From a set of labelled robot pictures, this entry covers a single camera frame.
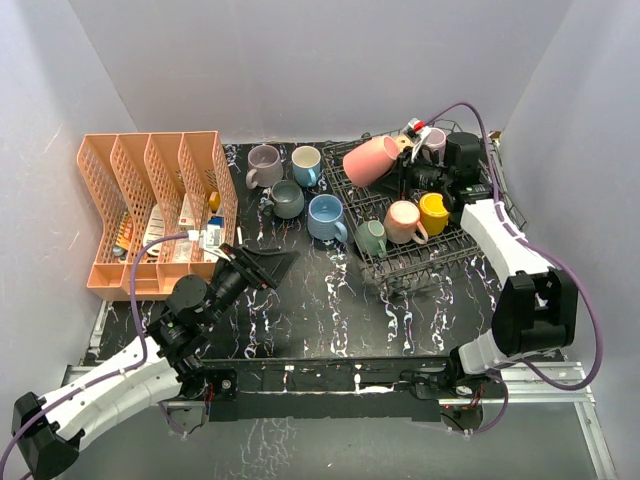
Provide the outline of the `pink mug white interior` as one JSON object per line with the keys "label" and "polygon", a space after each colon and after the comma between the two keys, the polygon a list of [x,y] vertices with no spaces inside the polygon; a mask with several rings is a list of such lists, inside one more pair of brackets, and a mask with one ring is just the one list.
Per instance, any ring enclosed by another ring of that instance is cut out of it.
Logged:
{"label": "pink mug white interior", "polygon": [[398,154],[392,137],[377,136],[347,153],[343,158],[343,168],[354,185],[367,187],[394,166]]}

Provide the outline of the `peach pink mug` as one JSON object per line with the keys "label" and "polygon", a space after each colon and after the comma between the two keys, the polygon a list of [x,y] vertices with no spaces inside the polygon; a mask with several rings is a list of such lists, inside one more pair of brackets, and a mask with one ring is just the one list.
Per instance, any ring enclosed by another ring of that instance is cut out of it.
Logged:
{"label": "peach pink mug", "polygon": [[419,208],[410,201],[393,202],[386,213],[383,225],[387,239],[397,245],[411,241],[424,245],[429,238],[421,223]]}

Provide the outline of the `tan glazed round mug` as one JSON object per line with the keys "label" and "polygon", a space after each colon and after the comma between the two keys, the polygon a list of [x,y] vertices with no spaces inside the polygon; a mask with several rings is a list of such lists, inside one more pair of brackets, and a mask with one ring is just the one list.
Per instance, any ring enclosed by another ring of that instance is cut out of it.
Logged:
{"label": "tan glazed round mug", "polygon": [[413,148],[414,142],[405,134],[399,134],[393,137],[393,140],[399,152],[403,152],[406,148]]}

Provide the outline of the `yellow mug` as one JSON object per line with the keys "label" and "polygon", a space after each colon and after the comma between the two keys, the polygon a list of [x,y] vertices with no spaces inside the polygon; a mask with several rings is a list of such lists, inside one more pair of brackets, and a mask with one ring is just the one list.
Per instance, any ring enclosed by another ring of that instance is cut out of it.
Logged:
{"label": "yellow mug", "polygon": [[419,200],[421,223],[427,234],[432,237],[441,234],[449,219],[449,211],[445,208],[440,193],[426,193]]}

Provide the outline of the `green teal mug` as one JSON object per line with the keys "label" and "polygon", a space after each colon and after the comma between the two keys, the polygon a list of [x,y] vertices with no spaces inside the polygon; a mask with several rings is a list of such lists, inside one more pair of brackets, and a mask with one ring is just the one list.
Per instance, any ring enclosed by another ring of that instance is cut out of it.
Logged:
{"label": "green teal mug", "polygon": [[387,234],[379,220],[368,220],[358,226],[355,233],[356,243],[363,255],[387,257]]}

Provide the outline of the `lavender textured mug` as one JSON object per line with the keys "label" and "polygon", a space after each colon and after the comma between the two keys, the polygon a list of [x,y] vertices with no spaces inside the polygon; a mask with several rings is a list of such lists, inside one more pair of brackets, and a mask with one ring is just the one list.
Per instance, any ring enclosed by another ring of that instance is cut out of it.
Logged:
{"label": "lavender textured mug", "polygon": [[426,137],[422,152],[432,163],[440,164],[444,159],[447,135],[439,128],[433,127]]}

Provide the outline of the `light blue ribbed mug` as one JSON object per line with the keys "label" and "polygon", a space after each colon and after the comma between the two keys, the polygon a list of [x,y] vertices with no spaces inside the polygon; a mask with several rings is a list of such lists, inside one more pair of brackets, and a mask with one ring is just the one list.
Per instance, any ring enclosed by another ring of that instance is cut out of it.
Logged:
{"label": "light blue ribbed mug", "polygon": [[315,196],[308,207],[307,229],[314,239],[345,243],[348,230],[342,202],[331,194]]}

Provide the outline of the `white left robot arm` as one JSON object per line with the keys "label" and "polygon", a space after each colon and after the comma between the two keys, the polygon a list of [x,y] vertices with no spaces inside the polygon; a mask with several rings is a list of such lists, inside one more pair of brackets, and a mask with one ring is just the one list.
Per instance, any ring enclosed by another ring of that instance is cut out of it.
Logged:
{"label": "white left robot arm", "polygon": [[207,376],[196,352],[208,341],[204,326],[217,323],[245,290],[277,288],[299,257],[228,244],[219,252],[211,278],[181,277],[138,339],[68,385],[16,400],[8,447],[19,449],[32,478],[55,478],[93,440],[149,406],[200,396]]}

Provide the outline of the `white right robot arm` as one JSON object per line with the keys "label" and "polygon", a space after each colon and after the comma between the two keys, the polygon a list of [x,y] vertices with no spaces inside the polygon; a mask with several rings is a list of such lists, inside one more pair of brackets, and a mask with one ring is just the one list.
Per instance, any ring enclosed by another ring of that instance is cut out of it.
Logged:
{"label": "white right robot arm", "polygon": [[502,291],[490,328],[454,348],[446,364],[447,388],[466,397],[482,377],[509,362],[573,343],[578,282],[568,268],[534,252],[509,218],[500,199],[487,142],[468,132],[447,136],[442,153],[418,135],[395,137],[395,164],[379,180],[400,192],[418,187],[442,197],[454,222],[480,247],[497,274]]}

